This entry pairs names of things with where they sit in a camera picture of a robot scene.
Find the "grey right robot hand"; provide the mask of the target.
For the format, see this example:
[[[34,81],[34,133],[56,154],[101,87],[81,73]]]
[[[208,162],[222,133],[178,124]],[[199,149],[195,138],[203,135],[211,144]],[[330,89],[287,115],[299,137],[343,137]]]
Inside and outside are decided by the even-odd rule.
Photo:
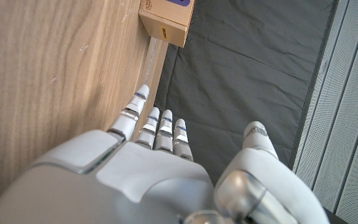
[[[184,120],[142,85],[107,131],[40,156],[1,196],[0,223],[327,223],[315,194],[278,158],[265,126],[244,130],[216,183],[193,159]]]

